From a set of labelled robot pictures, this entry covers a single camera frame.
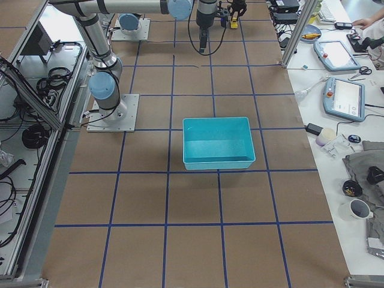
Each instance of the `yellow object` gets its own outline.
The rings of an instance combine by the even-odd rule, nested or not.
[[[237,29],[238,28],[238,18],[232,17],[230,20],[230,28],[231,29]]]
[[[315,38],[320,37],[320,36],[321,36],[321,34],[311,33],[311,34],[305,34],[305,35],[301,36],[301,38],[312,40],[312,39],[315,39]]]
[[[311,16],[310,19],[309,19],[309,21],[308,21],[308,24],[312,24],[312,23],[315,21],[316,16],[317,16],[317,15],[315,15],[315,16]]]

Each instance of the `human hand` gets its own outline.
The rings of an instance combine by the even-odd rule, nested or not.
[[[365,28],[368,28],[373,24],[374,20],[372,18],[364,18],[364,19],[359,19],[356,21],[352,22],[353,26],[358,26],[361,25],[360,29],[364,30]]]

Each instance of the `keyboard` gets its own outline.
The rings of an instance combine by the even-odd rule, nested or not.
[[[333,24],[336,22],[336,18],[330,12],[327,4],[325,2],[322,3],[322,8],[317,15],[317,19],[320,24]]]

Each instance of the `computer mouse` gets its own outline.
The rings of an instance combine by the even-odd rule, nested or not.
[[[348,136],[348,141],[351,142],[351,143],[360,143],[361,142],[361,138],[360,138],[360,136],[352,134],[352,135]]]

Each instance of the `teal plastic bin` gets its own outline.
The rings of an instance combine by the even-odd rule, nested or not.
[[[247,117],[186,118],[182,131],[187,170],[244,169],[256,160]]]

